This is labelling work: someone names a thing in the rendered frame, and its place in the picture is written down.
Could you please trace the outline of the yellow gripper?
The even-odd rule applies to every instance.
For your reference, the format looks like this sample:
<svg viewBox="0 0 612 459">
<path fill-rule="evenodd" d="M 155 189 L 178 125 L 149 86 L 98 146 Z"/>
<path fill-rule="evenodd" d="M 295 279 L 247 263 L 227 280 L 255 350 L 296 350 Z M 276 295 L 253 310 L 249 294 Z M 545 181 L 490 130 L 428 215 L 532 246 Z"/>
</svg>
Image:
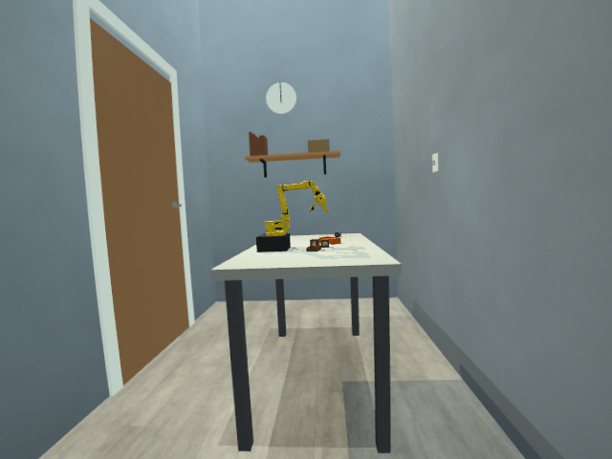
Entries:
<svg viewBox="0 0 612 459">
<path fill-rule="evenodd" d="M 321 195 L 319 195 L 319 194 L 321 194 Z M 324 209 L 324 211 L 328 213 L 329 211 L 328 211 L 328 208 L 326 207 L 326 204 L 325 204 L 325 197 L 324 197 L 323 193 L 319 193 L 319 194 L 318 194 L 318 196 L 316 195 L 316 197 L 315 197 L 316 203 L 318 205 L 321 205 L 322 208 Z M 310 209 L 314 210 L 314 208 L 310 208 Z M 309 209 L 309 211 L 311 211 L 310 209 Z"/>
</svg>

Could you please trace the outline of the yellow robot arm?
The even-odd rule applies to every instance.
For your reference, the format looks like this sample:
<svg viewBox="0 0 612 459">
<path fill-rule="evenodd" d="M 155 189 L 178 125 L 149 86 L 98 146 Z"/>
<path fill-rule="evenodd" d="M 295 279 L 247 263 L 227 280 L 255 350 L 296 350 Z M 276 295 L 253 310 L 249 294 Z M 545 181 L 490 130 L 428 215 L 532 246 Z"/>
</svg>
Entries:
<svg viewBox="0 0 612 459">
<path fill-rule="evenodd" d="M 320 193 L 320 189 L 317 188 L 314 181 L 312 182 L 306 181 L 306 182 L 303 182 L 303 184 L 277 186 L 277 192 L 278 192 L 279 201 L 280 201 L 280 205 L 282 209 L 282 220 L 266 222 L 266 229 L 268 229 L 267 236 L 285 235 L 286 231 L 290 228 L 290 221 L 289 221 L 290 214 L 288 215 L 288 209 L 286 209 L 287 204 L 286 204 L 286 200 L 284 196 L 284 191 L 288 190 L 288 188 L 293 188 L 289 190 L 295 190 L 295 189 L 302 189 L 302 188 L 307 189 L 309 187 L 312 188 L 312 191 L 314 192 L 315 196 Z M 282 191 L 283 191 L 283 194 L 282 194 Z M 289 227 L 288 227 L 288 222 L 289 222 Z M 284 229 L 283 229 L 283 223 L 284 223 Z M 279 232 L 279 233 L 270 233 L 270 232 Z"/>
</svg>

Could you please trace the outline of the orange digital multimeter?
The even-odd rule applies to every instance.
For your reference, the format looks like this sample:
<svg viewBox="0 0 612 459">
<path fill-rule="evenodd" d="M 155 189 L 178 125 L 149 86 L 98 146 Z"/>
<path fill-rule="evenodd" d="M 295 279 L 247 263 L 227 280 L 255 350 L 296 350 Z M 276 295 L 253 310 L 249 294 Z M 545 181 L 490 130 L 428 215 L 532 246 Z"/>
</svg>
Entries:
<svg viewBox="0 0 612 459">
<path fill-rule="evenodd" d="M 319 237 L 319 243 L 320 243 L 320 239 L 329 239 L 329 238 L 337 238 L 337 237 Z M 329 244 L 334 245 L 334 244 L 340 244 L 340 238 L 338 239 L 329 239 Z"/>
</svg>

